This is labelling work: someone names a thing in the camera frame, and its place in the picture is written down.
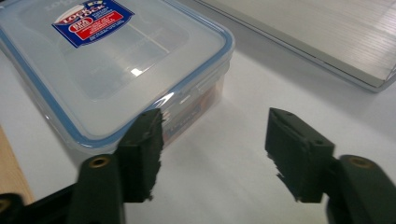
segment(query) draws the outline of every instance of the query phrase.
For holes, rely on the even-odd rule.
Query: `transparent plastic lid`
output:
[[[99,146],[217,63],[231,34],[174,1],[8,0],[0,38],[73,138]]]

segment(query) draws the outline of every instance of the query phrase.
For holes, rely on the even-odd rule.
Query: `brand label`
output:
[[[52,26],[78,48],[112,34],[133,15],[113,0],[88,1],[67,10]]]

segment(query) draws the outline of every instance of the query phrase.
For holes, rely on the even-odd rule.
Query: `logo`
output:
[[[52,26],[78,48],[114,33],[133,15],[113,0],[88,1],[67,10]]]

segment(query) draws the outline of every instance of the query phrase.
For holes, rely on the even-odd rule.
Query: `plastic food container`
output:
[[[0,40],[66,144],[93,154],[157,107],[169,144],[219,99],[234,46],[172,0],[6,0]]]

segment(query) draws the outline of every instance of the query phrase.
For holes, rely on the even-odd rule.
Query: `blue lid rim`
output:
[[[233,49],[233,36],[222,27],[217,24],[209,21],[207,18],[197,14],[192,9],[181,5],[180,3],[173,0],[164,0],[164,2],[168,3],[172,7],[180,10],[184,14],[190,16],[191,18],[199,21],[203,25],[209,27],[210,29],[218,32],[224,39],[224,46],[211,58],[209,58],[206,62],[201,64],[198,68],[192,71],[188,76],[182,79],[179,83],[176,84],[171,90],[169,90],[166,94],[171,92],[179,92],[182,88],[191,82],[193,79],[202,74],[207,67],[217,62],[223,55],[227,54],[227,52]],[[19,62],[19,66],[23,69],[26,75],[30,78],[32,83],[35,85],[36,89],[40,92],[42,97],[45,99],[46,103],[49,105],[54,114],[58,117],[58,120],[62,123],[66,131],[70,134],[70,136],[80,145],[90,149],[96,149],[99,147],[106,147],[120,140],[123,135],[128,131],[129,127],[134,123],[135,119],[132,119],[119,130],[111,134],[110,136],[103,139],[90,139],[83,134],[81,134],[78,128],[74,125],[72,120],[66,115],[66,113],[62,110],[61,106],[58,104],[56,99],[52,96],[50,91],[41,81],[41,79],[35,74],[33,69],[27,64],[27,62],[23,59],[23,57],[19,54],[18,50],[15,46],[10,42],[9,38],[7,38],[6,34],[0,29],[0,39],[2,39],[7,46],[8,50],[11,52],[12,56]],[[150,110],[156,108],[157,105],[153,104],[149,106],[146,110]]]

